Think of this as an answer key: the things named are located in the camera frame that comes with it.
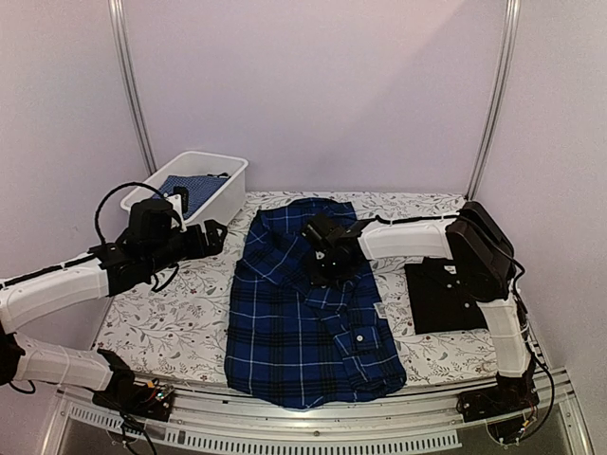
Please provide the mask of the blue plaid long sleeve shirt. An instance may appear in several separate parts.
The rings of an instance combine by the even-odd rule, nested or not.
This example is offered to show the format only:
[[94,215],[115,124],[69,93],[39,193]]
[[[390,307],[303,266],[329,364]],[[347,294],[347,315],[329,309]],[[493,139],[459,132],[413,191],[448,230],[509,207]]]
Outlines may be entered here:
[[297,410],[328,402],[368,402],[407,381],[373,271],[315,286],[302,230],[319,213],[348,227],[353,205],[299,199],[252,219],[230,290],[224,371],[230,388]]

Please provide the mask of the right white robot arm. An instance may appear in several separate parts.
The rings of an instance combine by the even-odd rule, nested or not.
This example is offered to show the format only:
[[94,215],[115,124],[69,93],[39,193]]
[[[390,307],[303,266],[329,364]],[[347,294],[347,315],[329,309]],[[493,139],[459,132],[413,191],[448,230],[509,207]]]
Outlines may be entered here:
[[524,267],[503,231],[478,202],[439,215],[360,219],[341,226],[323,211],[306,221],[302,236],[313,253],[312,282],[332,285],[364,265],[385,258],[417,258],[406,273],[412,306],[434,299],[460,321],[467,305],[484,318],[497,355],[497,383],[490,405],[510,413],[532,391],[535,362],[526,346],[527,310],[518,281]]

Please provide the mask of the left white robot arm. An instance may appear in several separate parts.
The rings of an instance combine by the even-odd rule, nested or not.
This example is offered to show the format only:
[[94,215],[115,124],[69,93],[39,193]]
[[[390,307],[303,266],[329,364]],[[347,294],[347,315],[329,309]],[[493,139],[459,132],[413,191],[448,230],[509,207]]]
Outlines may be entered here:
[[18,330],[77,303],[111,298],[141,283],[163,290],[158,273],[185,261],[218,255],[227,236],[226,216],[185,218],[187,196],[140,183],[153,197],[134,203],[114,242],[104,236],[84,254],[1,283],[1,382],[46,382],[100,391],[121,411],[141,401],[135,375],[115,353],[82,351],[18,335]]

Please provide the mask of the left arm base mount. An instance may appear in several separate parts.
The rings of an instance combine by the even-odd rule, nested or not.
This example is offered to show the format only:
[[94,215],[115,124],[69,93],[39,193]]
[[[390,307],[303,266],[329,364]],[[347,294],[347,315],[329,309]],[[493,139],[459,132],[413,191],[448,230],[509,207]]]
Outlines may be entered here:
[[136,417],[169,421],[175,400],[173,385],[161,384],[157,378],[139,384],[134,372],[118,355],[104,349],[98,349],[97,353],[109,363],[112,376],[105,390],[93,392],[94,405]]

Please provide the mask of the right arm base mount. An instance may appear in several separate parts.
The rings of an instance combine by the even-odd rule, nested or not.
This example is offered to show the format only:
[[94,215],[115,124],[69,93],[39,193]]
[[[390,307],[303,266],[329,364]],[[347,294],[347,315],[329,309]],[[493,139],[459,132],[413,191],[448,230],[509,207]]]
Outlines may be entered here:
[[456,410],[466,423],[496,418],[486,424],[489,437],[501,446],[518,444],[537,421],[539,396],[534,388],[525,396],[498,386],[458,395]]

